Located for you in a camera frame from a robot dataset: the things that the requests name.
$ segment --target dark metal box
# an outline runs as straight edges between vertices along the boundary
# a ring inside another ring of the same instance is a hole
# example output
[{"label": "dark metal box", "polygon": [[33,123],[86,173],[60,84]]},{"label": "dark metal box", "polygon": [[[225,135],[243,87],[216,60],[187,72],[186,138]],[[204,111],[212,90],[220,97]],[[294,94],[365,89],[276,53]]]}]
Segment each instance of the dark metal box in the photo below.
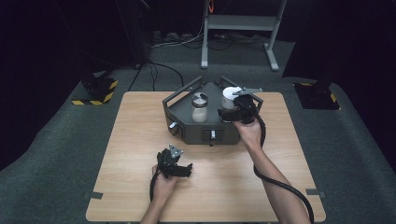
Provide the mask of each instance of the dark metal box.
[{"label": "dark metal box", "polygon": [[[221,77],[219,83],[204,82],[202,77],[198,77],[168,96],[163,100],[163,110],[169,132],[190,145],[213,146],[238,143],[238,130],[231,122],[221,121],[218,114],[218,109],[223,109],[222,91],[227,87],[237,86],[225,77]],[[198,123],[192,120],[191,97],[196,92],[203,92],[208,96],[206,122]],[[254,95],[253,98],[260,105],[262,104],[262,99]]]}]

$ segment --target wooden table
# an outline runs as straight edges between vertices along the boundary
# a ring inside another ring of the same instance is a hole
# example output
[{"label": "wooden table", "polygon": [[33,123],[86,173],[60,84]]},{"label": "wooden table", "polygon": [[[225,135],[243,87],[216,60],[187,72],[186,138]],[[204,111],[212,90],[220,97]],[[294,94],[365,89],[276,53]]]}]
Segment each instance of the wooden table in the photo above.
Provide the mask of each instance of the wooden table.
[{"label": "wooden table", "polygon": [[[163,222],[277,221],[262,181],[242,143],[186,145],[168,132],[162,100],[172,92],[127,92],[120,104],[86,218],[89,221],[140,221],[149,206],[151,167],[169,144],[183,149],[178,165],[193,163],[191,177],[181,178],[166,205]],[[315,183],[306,163],[283,96],[261,92],[266,123],[264,151],[311,203],[315,221],[326,218],[318,195],[306,195]]]}]

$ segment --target black curtain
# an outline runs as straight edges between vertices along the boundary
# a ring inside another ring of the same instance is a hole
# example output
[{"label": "black curtain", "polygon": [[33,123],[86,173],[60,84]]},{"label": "black curtain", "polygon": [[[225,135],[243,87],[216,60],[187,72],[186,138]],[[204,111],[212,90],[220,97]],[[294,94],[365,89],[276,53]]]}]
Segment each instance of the black curtain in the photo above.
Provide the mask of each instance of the black curtain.
[{"label": "black curtain", "polygon": [[[340,63],[327,66],[333,58]],[[332,76],[396,168],[396,6],[392,0],[315,1],[284,77]]]},{"label": "black curtain", "polygon": [[86,70],[54,1],[0,6],[0,169],[23,154]]}]

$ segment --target hazard tape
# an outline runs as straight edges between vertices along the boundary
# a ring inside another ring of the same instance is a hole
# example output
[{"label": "hazard tape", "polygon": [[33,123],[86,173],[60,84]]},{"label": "hazard tape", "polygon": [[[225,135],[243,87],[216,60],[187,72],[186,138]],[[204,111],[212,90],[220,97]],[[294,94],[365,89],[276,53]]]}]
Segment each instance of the hazard tape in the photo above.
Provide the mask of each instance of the hazard tape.
[{"label": "hazard tape", "polygon": [[72,105],[105,105],[107,104],[110,99],[113,97],[114,90],[116,89],[116,86],[118,84],[118,81],[115,80],[111,83],[110,87],[108,88],[108,92],[103,98],[103,100],[92,100],[92,99],[72,99]]},{"label": "hazard tape", "polygon": [[[313,86],[311,83],[300,83],[303,86]],[[337,102],[337,99],[335,99],[335,95],[332,93],[330,94],[330,97],[332,98],[332,102],[335,104]]]}]

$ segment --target glass jar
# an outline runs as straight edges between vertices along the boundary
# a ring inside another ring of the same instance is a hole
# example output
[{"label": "glass jar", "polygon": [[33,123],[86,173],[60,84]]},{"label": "glass jar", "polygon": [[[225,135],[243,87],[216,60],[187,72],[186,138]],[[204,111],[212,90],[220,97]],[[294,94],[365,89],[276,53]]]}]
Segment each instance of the glass jar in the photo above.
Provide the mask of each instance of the glass jar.
[{"label": "glass jar", "polygon": [[205,122],[207,120],[208,98],[203,92],[196,92],[191,99],[192,120],[195,122]]}]

